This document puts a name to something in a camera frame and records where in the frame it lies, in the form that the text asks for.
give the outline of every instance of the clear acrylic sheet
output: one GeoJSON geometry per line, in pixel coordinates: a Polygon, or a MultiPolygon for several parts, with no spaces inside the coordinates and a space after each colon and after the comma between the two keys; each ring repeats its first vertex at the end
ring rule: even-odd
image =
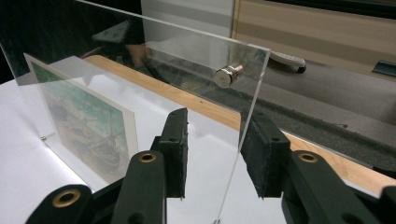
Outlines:
{"type": "Polygon", "coordinates": [[[21,37],[1,43],[31,108],[37,137],[46,137],[45,143],[98,190],[114,181],[102,172],[117,173],[116,178],[125,172],[125,159],[116,162],[114,151],[132,157],[137,150],[149,150],[167,114],[190,104],[169,100],[109,70],[129,67],[158,80],[158,88],[166,83],[207,105],[220,105],[233,117],[189,108],[186,198],[168,199],[169,223],[213,223],[240,160],[269,49],[86,2],[47,9],[51,12],[37,15],[43,20],[30,24],[29,41],[21,37]],[[28,69],[23,53],[41,68],[30,63],[28,69]],[[111,69],[98,57],[113,61],[111,69]],[[43,68],[56,80],[37,78],[43,68]],[[77,102],[76,95],[81,96],[77,102]],[[123,130],[117,130],[121,124],[123,130]]]}

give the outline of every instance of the wooden board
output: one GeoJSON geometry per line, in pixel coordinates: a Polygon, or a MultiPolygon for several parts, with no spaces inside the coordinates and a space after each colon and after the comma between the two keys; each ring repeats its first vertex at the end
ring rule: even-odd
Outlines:
{"type": "Polygon", "coordinates": [[[102,56],[94,55],[86,58],[85,61],[239,131],[241,115],[238,112],[167,85],[102,56]]]}
{"type": "MultiPolygon", "coordinates": [[[[85,61],[239,131],[241,116],[235,111],[211,103],[198,96],[158,81],[155,78],[148,77],[102,56],[91,56],[86,58],[85,61]]],[[[285,135],[291,141],[291,150],[308,150],[319,154],[341,178],[364,189],[368,189],[375,194],[380,194],[382,188],[385,186],[396,186],[395,179],[381,175],[292,134],[285,133],[285,135]]]]}

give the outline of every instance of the black surface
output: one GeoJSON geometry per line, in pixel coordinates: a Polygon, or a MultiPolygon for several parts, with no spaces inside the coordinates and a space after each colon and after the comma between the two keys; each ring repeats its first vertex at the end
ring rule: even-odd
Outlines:
{"type": "MultiPolygon", "coordinates": [[[[119,0],[107,5],[141,13],[139,1],[129,2],[119,0]]],[[[92,41],[92,35],[128,18],[131,19],[73,0],[0,1],[0,44],[14,76],[19,77],[29,71],[23,53],[44,63],[54,63],[70,56],[79,57],[100,47],[99,43],[92,41]]],[[[130,31],[125,43],[145,42],[141,19],[133,19],[130,31]]]]}
{"type": "MultiPolygon", "coordinates": [[[[287,187],[283,200],[293,204],[301,202],[309,223],[379,223],[319,155],[310,151],[294,151],[286,167],[287,187]]],[[[292,217],[285,216],[288,223],[303,223],[294,221],[298,217],[289,214],[292,217]]]]}
{"type": "Polygon", "coordinates": [[[92,223],[110,223],[122,187],[123,178],[93,194],[94,217],[92,223]]]}
{"type": "Polygon", "coordinates": [[[280,169],[289,158],[290,141],[260,111],[253,112],[241,154],[258,196],[280,197],[280,169]]]}
{"type": "Polygon", "coordinates": [[[379,61],[375,65],[373,72],[387,75],[390,77],[396,77],[396,63],[379,61]]]}
{"type": "Polygon", "coordinates": [[[143,151],[131,158],[111,223],[166,223],[165,163],[158,151],[143,151]],[[155,160],[143,162],[145,155],[155,160]]]}
{"type": "Polygon", "coordinates": [[[381,197],[378,200],[378,216],[384,223],[394,223],[396,219],[396,186],[383,188],[381,197]]]}
{"type": "Polygon", "coordinates": [[[185,196],[189,150],[187,130],[187,108],[168,115],[158,148],[165,157],[167,198],[185,196]]]}
{"type": "MultiPolygon", "coordinates": [[[[72,202],[69,198],[61,197],[61,202],[72,202]]],[[[43,224],[43,223],[59,223],[59,224],[83,224],[91,223],[93,217],[92,195],[91,190],[83,185],[67,185],[56,189],[49,194],[37,209],[30,215],[26,223],[43,224]],[[56,207],[53,201],[58,195],[63,195],[65,190],[76,190],[79,197],[74,203],[64,207],[56,207]]]]}
{"type": "Polygon", "coordinates": [[[396,19],[396,5],[386,1],[354,0],[270,0],[302,7],[315,7],[366,16],[396,19]]]}
{"type": "Polygon", "coordinates": [[[0,84],[10,81],[14,78],[12,76],[11,70],[8,67],[6,57],[4,57],[3,52],[0,53],[0,84]]]}

